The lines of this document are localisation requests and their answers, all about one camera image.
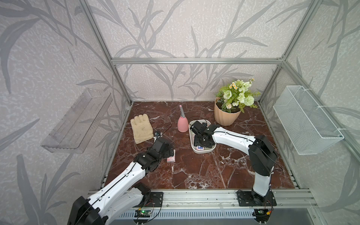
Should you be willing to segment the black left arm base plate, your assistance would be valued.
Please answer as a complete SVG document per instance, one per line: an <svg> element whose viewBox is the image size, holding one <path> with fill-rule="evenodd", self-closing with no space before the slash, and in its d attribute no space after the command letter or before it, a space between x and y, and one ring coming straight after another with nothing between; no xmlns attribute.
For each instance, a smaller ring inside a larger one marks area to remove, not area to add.
<svg viewBox="0 0 360 225"><path fill-rule="evenodd" d="M138 207L162 207L163 199L163 192L148 192L143 196L142 201L140 202Z"/></svg>

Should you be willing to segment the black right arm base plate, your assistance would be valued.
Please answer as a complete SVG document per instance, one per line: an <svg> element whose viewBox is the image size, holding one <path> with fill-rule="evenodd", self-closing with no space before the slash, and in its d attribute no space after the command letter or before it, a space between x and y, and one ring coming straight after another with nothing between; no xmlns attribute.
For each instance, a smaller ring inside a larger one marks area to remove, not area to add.
<svg viewBox="0 0 360 225"><path fill-rule="evenodd" d="M275 196L271 190L268 191L266 196L261 196L255 191L238 190L236 192L239 206L242 207L267 207L277 206Z"/></svg>

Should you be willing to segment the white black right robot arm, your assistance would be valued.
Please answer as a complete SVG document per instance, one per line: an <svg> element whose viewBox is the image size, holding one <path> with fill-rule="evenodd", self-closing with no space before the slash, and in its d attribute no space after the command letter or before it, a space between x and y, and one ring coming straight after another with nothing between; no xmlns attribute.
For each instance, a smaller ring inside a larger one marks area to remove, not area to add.
<svg viewBox="0 0 360 225"><path fill-rule="evenodd" d="M195 134L194 146L212 148L216 144L223 144L248 155L255 171L253 195L265 197L268 194L278 155L266 136L246 136L229 131L218 124L206 126L200 121L190 124L189 130Z"/></svg>

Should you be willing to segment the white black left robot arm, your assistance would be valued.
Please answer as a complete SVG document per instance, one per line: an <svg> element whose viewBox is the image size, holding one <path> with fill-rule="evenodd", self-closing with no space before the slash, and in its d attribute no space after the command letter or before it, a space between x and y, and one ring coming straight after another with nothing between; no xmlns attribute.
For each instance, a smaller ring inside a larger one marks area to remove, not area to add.
<svg viewBox="0 0 360 225"><path fill-rule="evenodd" d="M73 203L69 225L109 225L119 216L144 204L150 190L139 181L157 169L162 159L174 155L173 145L163 137L155 140L145 152L137 154L128 167L100 191Z"/></svg>

